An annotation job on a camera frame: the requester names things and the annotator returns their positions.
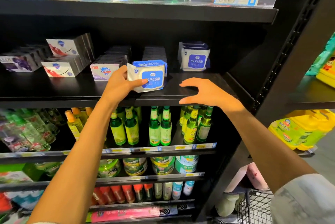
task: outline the hand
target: hand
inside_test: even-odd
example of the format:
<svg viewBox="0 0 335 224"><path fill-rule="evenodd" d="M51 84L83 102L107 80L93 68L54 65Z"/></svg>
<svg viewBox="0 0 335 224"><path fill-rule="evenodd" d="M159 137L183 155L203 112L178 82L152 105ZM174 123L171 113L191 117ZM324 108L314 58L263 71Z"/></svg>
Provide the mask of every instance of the hand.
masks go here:
<svg viewBox="0 0 335 224"><path fill-rule="evenodd" d="M185 97L179 101L179 104L203 104L207 106L217 106L223 111L237 111L244 109L241 102L230 94L226 93L209 79L188 78L180 86L195 86L199 92L197 95Z"/></svg>
<svg viewBox="0 0 335 224"><path fill-rule="evenodd" d="M146 79L128 81L126 78L127 66L123 65L121 68L113 72L108 80L108 83L105 90L103 91L103 95L101 98L108 99L109 102L119 103L135 87L144 85L148 82L148 80Z"/></svg>

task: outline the forearm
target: forearm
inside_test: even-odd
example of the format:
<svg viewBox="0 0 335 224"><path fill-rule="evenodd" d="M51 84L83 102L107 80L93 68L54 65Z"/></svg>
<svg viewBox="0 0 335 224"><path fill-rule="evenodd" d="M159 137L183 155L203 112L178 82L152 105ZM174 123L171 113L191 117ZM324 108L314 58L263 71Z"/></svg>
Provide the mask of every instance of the forearm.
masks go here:
<svg viewBox="0 0 335 224"><path fill-rule="evenodd" d="M90 206L111 112L118 103L101 98L79 140L53 177L28 223L84 223Z"/></svg>
<svg viewBox="0 0 335 224"><path fill-rule="evenodd" d="M273 193L304 174L316 173L302 158L273 135L243 105L232 99L225 112L239 132L254 162Z"/></svg>

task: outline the sleeve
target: sleeve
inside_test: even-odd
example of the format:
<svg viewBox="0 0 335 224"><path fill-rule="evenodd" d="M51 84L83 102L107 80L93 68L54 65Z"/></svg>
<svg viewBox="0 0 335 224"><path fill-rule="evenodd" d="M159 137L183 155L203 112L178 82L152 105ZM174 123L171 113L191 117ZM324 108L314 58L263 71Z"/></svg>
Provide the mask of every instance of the sleeve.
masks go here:
<svg viewBox="0 0 335 224"><path fill-rule="evenodd" d="M270 209L275 224L334 224L335 186L320 174L297 177L274 194Z"/></svg>

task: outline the left hand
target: left hand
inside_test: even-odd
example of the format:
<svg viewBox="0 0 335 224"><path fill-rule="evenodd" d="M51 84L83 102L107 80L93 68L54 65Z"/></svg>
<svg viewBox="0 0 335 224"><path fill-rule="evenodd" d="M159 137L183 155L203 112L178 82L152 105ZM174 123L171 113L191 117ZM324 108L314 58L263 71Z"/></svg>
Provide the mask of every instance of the left hand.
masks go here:
<svg viewBox="0 0 335 224"><path fill-rule="evenodd" d="M128 93L135 87L146 84L148 80L138 79L134 81L127 80L127 66L123 65L121 68L113 72L108 80L105 90L103 91L102 99L107 99L109 102L119 103Z"/></svg>

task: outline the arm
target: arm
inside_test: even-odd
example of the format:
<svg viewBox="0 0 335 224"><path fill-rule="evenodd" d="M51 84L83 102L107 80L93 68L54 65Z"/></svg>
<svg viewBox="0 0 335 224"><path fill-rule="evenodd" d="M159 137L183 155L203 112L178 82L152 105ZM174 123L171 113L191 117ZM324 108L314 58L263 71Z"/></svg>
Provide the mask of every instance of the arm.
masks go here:
<svg viewBox="0 0 335 224"><path fill-rule="evenodd" d="M111 113L134 87L147 82L127 81L126 73L124 65L112 74L79 140L35 206L28 224L85 222Z"/></svg>
<svg viewBox="0 0 335 224"><path fill-rule="evenodd" d="M198 103L222 109L234 124L273 193L299 176L317 173L249 113L239 100L210 80L189 78L180 86L196 86L199 89L197 95L181 99L180 104Z"/></svg>

